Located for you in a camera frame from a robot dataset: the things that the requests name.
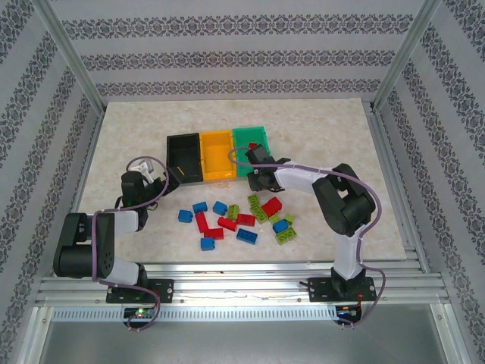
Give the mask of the aluminium frame post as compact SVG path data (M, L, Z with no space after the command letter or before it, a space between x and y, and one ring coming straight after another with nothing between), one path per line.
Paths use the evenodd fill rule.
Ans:
M67 65L79 82L84 94L89 100L95 113L103 116L106 111L106 104L97 90L95 83L83 63L80 54L74 47L63 23L55 12L50 0L30 0L36 12L39 14L51 38L55 41L59 52L62 54Z
M376 92L376 95L371 102L371 110L377 113L382 109L386 98L391 93L392 88L397 82L402 70L405 68L408 60L411 57L419 39L424 34L427 25L431 22L435 12L437 11L443 0L424 0L419 12L416 14L409 30L396 53L395 58L391 62L389 70L386 72L382 82Z

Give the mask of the yellow plastic bin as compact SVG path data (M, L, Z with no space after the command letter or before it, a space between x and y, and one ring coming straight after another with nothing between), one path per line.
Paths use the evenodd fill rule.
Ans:
M237 177L236 165L228 157L234 148L231 130L202 132L199 141L203 181Z

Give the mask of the wide aluminium mounting rail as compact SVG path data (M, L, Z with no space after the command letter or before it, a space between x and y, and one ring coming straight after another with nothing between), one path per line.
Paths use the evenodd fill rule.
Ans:
M382 304L447 303L449 292L439 273L430 273L417 259L372 262L386 277L370 272ZM171 279L175 306L309 305L302 282L330 273L329 262L148 264L150 278ZM41 280L34 304L105 306L106 288L87 278L47 277Z

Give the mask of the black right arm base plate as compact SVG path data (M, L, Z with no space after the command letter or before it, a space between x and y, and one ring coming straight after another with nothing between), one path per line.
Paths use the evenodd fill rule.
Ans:
M338 293L332 285L331 278L309 278L309 300L312 303L343 303L357 302L359 296L365 302L373 302L377 298L377 289L374 280L370 277L350 288L345 293Z

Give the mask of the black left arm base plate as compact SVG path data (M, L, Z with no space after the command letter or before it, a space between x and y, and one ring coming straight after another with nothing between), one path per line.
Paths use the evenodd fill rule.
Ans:
M174 281L170 279L150 279L147 288L108 287L106 303L110 304L155 304L155 297L149 293L155 293L161 303L172 303L174 293Z

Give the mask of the aluminium frame side rail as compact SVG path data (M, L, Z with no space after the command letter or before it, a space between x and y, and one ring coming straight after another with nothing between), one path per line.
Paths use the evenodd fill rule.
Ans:
M370 102L363 102L362 106L374 141L403 245L405 248L414 249L422 272L430 273L431 269L425 256L417 225L413 219L408 199L405 195L405 189L399 175L398 166L394 159L389 140L387 139L382 120L373 111Z
M99 138L100 129L104 120L105 113L102 112L93 126L92 132L89 137L89 143L86 148L86 153L83 157L83 163L81 165L80 174L77 178L77 185L73 194L73 199L70 205L70 212L76 212L80 206L80 201L83 196L84 187L86 184L89 168L92 163L92 158L95 152L95 146Z

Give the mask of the black plastic bin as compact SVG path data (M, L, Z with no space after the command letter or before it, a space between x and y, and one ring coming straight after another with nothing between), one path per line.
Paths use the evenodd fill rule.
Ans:
M166 161L169 168L180 169L182 183L203 181L199 133L167 136Z

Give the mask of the long blue lego brick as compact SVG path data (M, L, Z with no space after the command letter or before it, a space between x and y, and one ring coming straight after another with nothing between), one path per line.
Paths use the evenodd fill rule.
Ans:
M258 235L255 232L247 231L246 229L240 228L236 233L237 240L255 245L258 239Z

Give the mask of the green plastic bin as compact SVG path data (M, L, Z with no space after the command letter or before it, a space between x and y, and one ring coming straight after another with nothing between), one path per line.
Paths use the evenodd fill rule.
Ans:
M236 160L238 162L249 163L246 157L246 150L239 149L239 147L249 147L250 143L263 145L268 154L271 154L266 130L263 126L234 128L233 141L234 147L238 148L236 150Z

